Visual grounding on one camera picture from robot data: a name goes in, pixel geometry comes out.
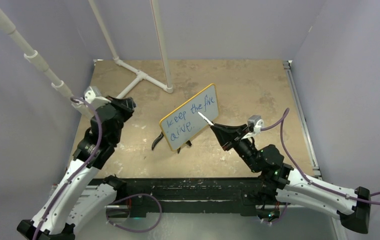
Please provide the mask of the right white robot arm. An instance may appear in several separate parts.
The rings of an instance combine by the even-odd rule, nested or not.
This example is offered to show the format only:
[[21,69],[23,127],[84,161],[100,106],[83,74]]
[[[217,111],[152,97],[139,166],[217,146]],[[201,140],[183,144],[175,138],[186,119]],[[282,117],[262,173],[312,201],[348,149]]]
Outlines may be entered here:
[[257,149],[253,136],[261,131],[259,125],[210,126],[224,151],[235,150],[254,173],[260,173],[262,187],[258,196],[264,203],[301,205],[329,213],[346,229],[360,234],[369,232],[370,191],[327,183],[306,175],[298,168],[284,163],[284,156],[270,144]]

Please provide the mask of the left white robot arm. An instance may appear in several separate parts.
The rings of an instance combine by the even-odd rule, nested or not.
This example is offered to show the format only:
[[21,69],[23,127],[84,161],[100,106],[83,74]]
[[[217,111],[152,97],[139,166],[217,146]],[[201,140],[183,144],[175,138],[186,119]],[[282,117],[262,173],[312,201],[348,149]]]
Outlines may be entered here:
[[32,219],[18,224],[17,231],[28,240],[75,239],[78,225],[68,222],[69,214],[88,183],[114,153],[124,123],[136,107],[131,97],[108,96],[107,102],[99,107],[76,96],[70,99],[73,103],[84,103],[94,116],[54,193]]

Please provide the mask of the white marker pen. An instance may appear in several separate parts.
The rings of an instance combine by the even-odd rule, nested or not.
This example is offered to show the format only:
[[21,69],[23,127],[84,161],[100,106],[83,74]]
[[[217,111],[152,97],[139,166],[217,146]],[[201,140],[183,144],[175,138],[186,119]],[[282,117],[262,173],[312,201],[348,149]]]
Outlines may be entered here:
[[203,115],[201,112],[197,112],[201,117],[202,117],[202,119],[209,125],[209,126],[213,126],[214,125],[214,123],[213,122],[211,122],[205,115]]

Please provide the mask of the yellow framed whiteboard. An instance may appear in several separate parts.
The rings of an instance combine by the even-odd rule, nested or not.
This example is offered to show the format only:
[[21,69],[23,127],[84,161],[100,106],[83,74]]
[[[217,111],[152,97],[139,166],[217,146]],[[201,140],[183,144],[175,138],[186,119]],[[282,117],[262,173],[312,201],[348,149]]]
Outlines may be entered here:
[[216,85],[211,83],[163,117],[159,126],[170,150],[176,151],[219,116]]

